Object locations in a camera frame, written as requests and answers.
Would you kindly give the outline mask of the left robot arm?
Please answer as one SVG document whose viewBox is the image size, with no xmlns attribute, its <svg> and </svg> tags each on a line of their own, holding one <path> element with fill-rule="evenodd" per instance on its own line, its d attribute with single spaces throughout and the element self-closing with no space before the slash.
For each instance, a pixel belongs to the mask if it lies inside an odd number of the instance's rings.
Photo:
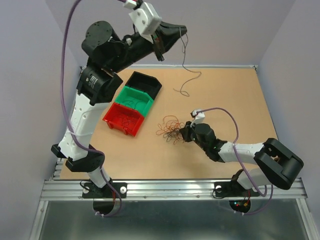
<svg viewBox="0 0 320 240">
<path fill-rule="evenodd" d="M 163 61 L 163 55 L 187 32 L 185 25 L 164 21 L 151 35 L 151 41 L 138 32 L 120 39 L 111 24 L 103 20 L 87 29 L 81 44 L 88 56 L 87 65 L 76 86 L 72 113 L 67 113 L 64 103 L 61 105 L 67 129 L 51 151 L 57 158 L 66 159 L 70 171 L 87 173 L 100 197 L 116 189 L 103 169 L 105 155 L 91 145 L 91 138 L 103 111 L 123 83 L 118 73 L 152 53 Z"/>
</svg>

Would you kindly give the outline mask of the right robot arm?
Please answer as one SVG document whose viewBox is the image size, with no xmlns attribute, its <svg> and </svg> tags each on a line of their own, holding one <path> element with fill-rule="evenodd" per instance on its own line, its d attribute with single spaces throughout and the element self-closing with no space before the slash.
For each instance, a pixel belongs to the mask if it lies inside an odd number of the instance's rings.
<svg viewBox="0 0 320 240">
<path fill-rule="evenodd" d="M 267 185 L 289 190 L 304 167 L 303 160 L 275 138 L 263 143 L 237 144 L 217 138 L 206 123 L 190 121 L 179 132 L 184 142 L 194 142 L 214 162 L 256 165 L 251 170 L 238 170 L 217 190 L 217 197 L 240 197 L 254 187 Z"/>
</svg>

